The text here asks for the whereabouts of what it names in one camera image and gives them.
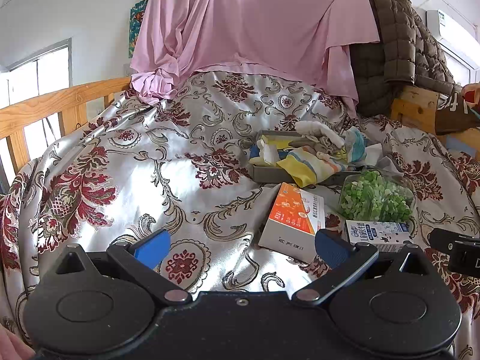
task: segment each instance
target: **brown puffer jacket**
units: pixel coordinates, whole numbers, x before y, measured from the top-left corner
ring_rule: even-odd
[[[380,43],[350,45],[350,60],[363,116],[390,115],[405,85],[450,95],[453,76],[445,54],[410,0],[370,0]]]

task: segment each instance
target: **floral bedspread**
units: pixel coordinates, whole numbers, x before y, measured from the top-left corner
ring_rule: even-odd
[[[104,251],[159,228],[170,232],[172,245],[157,271],[194,296],[291,294],[324,275],[329,267],[319,258],[305,264],[257,246],[278,186],[250,179],[249,146],[258,130],[292,130],[298,120],[321,120],[337,132],[358,126],[413,181],[411,238],[462,309],[455,354],[479,358],[480,281],[450,273],[447,256],[429,247],[427,235],[444,227],[479,236],[480,164],[384,116],[350,119],[338,98],[265,75],[199,73],[173,101],[156,106],[126,92],[27,164],[0,199],[0,322],[28,340],[22,325],[28,294],[69,242]],[[314,192],[325,198],[327,227],[342,232],[335,211],[340,188]]]

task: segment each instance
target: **wooden bed rail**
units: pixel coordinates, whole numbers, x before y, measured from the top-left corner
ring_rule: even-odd
[[[105,108],[114,100],[114,93],[125,91],[130,77],[90,82],[43,94],[0,109],[0,139],[7,138],[15,173],[30,161],[23,128],[58,112],[62,137],[87,123],[86,103],[104,98]]]

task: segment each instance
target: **circular pad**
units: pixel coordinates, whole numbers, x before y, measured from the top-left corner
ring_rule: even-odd
[[[450,344],[461,320],[441,280],[408,273],[353,283],[333,297],[329,311],[344,337],[393,357],[434,353]]]
[[[427,312],[422,298],[406,292],[383,292],[374,296],[370,307],[377,317],[393,323],[413,323]]]
[[[113,299],[98,291],[77,291],[58,302],[57,311],[67,321],[93,322],[109,314]]]
[[[38,346],[57,353],[95,355],[126,345],[150,325],[155,306],[143,288],[83,273],[61,275],[62,285],[44,283],[43,291],[30,295],[25,328]]]

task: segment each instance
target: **medicine box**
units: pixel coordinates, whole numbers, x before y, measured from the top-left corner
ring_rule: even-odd
[[[385,252],[397,252],[412,243],[405,223],[345,221],[345,233],[352,245],[368,242]]]
[[[311,263],[320,228],[325,228],[323,198],[282,183],[258,244]]]

